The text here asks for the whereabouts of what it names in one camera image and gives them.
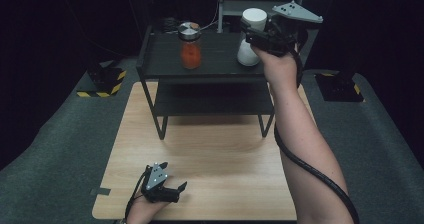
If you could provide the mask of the white cylindrical bottle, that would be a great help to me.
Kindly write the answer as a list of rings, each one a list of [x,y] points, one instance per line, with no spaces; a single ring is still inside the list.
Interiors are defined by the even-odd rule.
[[[243,11],[240,21],[240,46],[237,53],[237,60],[241,65],[254,66],[259,62],[259,57],[254,53],[250,44],[246,41],[247,28],[250,27],[256,31],[263,31],[267,18],[267,13],[259,8],[248,8]]]

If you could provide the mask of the person's right hand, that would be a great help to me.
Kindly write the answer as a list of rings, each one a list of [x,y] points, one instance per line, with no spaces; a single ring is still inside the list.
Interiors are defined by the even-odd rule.
[[[294,57],[291,54],[277,57],[254,46],[252,46],[252,50],[264,64],[266,80],[271,84],[272,87],[297,87],[297,65]]]

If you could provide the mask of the person's left hand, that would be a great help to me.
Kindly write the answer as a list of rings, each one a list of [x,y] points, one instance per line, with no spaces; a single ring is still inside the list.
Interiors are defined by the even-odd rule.
[[[144,196],[139,197],[131,205],[126,224],[149,224],[154,216],[168,205],[169,202],[152,203]]]

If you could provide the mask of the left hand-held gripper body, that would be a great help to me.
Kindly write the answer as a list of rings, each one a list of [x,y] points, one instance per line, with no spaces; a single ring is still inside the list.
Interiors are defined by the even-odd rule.
[[[168,175],[165,169],[159,167],[159,164],[161,163],[154,163],[152,166],[146,166],[144,180],[140,188],[141,194],[152,203],[177,203],[180,198],[180,193],[178,193],[177,189],[166,188],[164,186]]]

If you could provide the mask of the glass jar with orange contents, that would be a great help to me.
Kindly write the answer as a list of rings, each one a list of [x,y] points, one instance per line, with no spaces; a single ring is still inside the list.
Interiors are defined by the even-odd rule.
[[[200,26],[194,22],[184,22],[178,26],[181,43],[180,57],[186,69],[195,69],[201,64]]]

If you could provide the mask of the black base with yellow stripes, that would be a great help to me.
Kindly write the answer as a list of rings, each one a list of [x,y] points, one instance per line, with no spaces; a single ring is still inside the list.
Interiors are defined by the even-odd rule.
[[[359,86],[351,79],[344,80],[339,73],[317,73],[315,80],[325,101],[363,102]]]
[[[90,66],[76,86],[79,97],[111,97],[121,87],[126,71],[118,67],[116,60]]]

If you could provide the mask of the black metal two-tier shelf rack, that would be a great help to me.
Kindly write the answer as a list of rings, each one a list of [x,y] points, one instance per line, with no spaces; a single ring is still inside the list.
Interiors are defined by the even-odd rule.
[[[254,115],[268,134],[274,106],[263,66],[239,64],[238,41],[237,33],[204,34],[200,66],[186,69],[178,37],[146,29],[136,69],[161,139],[170,116]]]

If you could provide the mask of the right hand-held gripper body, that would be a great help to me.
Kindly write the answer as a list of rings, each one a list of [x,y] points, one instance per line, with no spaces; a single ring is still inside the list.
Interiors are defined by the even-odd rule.
[[[307,29],[316,27],[323,22],[323,17],[313,13],[295,1],[274,6],[267,14],[264,32],[266,37],[249,38],[246,41],[263,51],[276,56],[284,56],[294,52],[295,46],[300,46],[307,39]]]

